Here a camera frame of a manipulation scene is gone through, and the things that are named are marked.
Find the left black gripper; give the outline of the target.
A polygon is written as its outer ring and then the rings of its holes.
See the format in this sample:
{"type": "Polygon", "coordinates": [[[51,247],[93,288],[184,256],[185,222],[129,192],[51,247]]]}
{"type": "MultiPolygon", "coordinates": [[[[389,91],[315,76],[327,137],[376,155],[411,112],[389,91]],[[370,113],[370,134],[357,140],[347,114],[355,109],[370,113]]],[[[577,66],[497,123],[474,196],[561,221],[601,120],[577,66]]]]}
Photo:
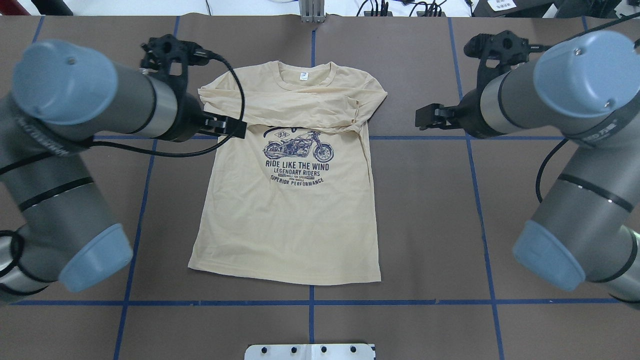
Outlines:
{"type": "Polygon", "coordinates": [[[178,104],[173,125],[170,127],[170,141],[185,142],[204,127],[208,136],[244,139],[247,123],[226,115],[204,114],[199,101],[186,93],[178,104]]]}

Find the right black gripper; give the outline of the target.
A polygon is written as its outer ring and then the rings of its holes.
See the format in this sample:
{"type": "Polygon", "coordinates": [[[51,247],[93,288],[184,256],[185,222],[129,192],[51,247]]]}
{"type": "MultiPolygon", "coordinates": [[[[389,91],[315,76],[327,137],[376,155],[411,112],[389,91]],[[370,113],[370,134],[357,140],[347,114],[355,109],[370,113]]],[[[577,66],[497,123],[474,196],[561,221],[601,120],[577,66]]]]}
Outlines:
{"type": "Polygon", "coordinates": [[[414,112],[414,125],[420,131],[429,129],[463,129],[476,139],[493,137],[493,129],[482,116],[478,92],[468,92],[455,106],[429,104],[414,112]]]}

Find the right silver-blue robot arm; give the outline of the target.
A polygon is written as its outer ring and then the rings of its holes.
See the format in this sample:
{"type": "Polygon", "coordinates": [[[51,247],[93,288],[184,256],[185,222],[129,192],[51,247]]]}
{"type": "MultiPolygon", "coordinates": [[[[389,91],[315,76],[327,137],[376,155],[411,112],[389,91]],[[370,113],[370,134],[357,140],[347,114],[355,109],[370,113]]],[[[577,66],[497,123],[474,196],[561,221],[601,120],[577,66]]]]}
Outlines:
{"type": "Polygon", "coordinates": [[[414,125],[462,129],[476,139],[551,126],[576,144],[512,253],[558,289],[589,282],[638,309],[639,233],[625,224],[639,205],[633,41],[594,30],[545,46],[503,30],[474,36],[464,53],[480,61],[477,86],[457,105],[416,110],[414,125]]]}

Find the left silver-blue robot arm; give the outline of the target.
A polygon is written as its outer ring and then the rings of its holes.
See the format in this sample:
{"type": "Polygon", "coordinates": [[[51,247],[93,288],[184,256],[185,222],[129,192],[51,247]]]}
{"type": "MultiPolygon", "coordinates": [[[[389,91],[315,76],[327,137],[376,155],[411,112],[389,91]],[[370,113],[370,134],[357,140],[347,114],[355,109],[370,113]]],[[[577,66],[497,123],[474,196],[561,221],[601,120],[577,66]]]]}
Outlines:
{"type": "Polygon", "coordinates": [[[246,98],[231,64],[219,54],[171,34],[141,45],[133,69],[93,48],[61,39],[30,45],[1,99],[1,182],[25,219],[1,231],[1,304],[34,296],[60,282],[81,292],[133,259],[130,240],[80,153],[102,146],[156,157],[188,158],[213,152],[167,153],[109,141],[99,132],[184,142],[197,133],[244,138],[243,117],[206,112],[190,95],[188,68],[221,62],[246,98]]]}

